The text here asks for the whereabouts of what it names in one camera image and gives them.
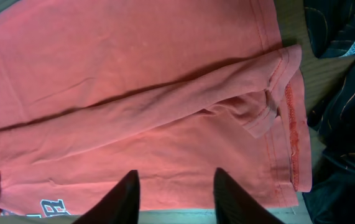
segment folded garment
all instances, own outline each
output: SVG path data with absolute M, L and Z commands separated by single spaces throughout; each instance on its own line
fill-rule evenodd
M 86 212 L 131 169 L 141 209 L 311 186 L 299 46 L 272 1 L 20 1 L 0 14 L 0 209 Z

